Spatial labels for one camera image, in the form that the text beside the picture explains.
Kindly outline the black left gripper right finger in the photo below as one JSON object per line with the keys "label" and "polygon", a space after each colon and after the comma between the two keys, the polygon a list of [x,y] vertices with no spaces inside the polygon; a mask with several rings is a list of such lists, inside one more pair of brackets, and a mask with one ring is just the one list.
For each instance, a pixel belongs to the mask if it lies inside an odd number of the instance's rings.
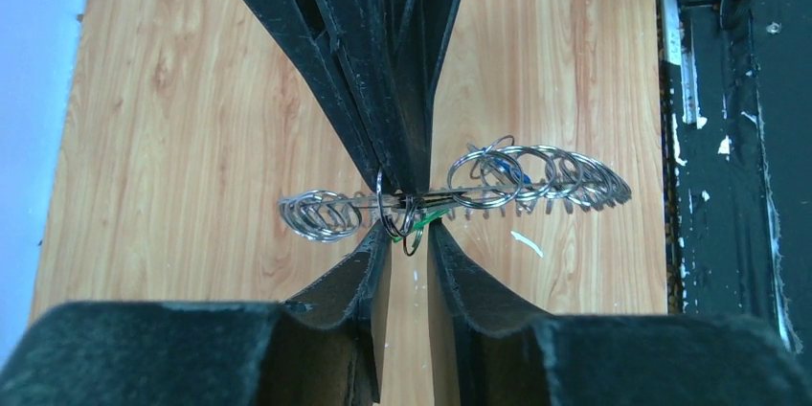
{"label": "black left gripper right finger", "polygon": [[439,405],[807,405],[811,381],[745,315],[553,315],[428,234]]}

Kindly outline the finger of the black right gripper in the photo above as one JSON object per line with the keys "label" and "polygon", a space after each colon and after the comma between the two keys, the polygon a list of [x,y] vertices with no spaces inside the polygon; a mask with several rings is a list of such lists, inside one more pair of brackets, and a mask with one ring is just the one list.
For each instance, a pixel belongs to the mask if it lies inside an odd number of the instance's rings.
{"label": "finger of the black right gripper", "polygon": [[413,0],[242,0],[302,75],[364,180],[413,187]]}
{"label": "finger of the black right gripper", "polygon": [[362,0],[359,112],[391,189],[428,187],[440,72],[461,0]]}

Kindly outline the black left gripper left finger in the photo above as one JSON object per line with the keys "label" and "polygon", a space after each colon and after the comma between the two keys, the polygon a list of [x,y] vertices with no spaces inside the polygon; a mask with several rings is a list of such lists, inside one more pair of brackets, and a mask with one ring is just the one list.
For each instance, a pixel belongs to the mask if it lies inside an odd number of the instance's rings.
{"label": "black left gripper left finger", "polygon": [[282,302],[55,306],[1,371],[5,405],[371,405],[392,243],[373,226]]}

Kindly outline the green key tag with key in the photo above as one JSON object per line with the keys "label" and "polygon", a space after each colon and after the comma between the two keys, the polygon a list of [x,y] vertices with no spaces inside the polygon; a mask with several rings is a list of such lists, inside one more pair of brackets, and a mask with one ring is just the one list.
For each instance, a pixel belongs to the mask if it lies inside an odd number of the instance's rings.
{"label": "green key tag with key", "polygon": [[433,212],[428,213],[421,213],[417,216],[417,220],[412,225],[410,230],[410,234],[417,232],[417,238],[422,238],[422,231],[424,227],[429,224],[430,222],[434,221],[435,219],[441,218],[444,215],[448,215],[450,209],[444,210],[436,210]]}

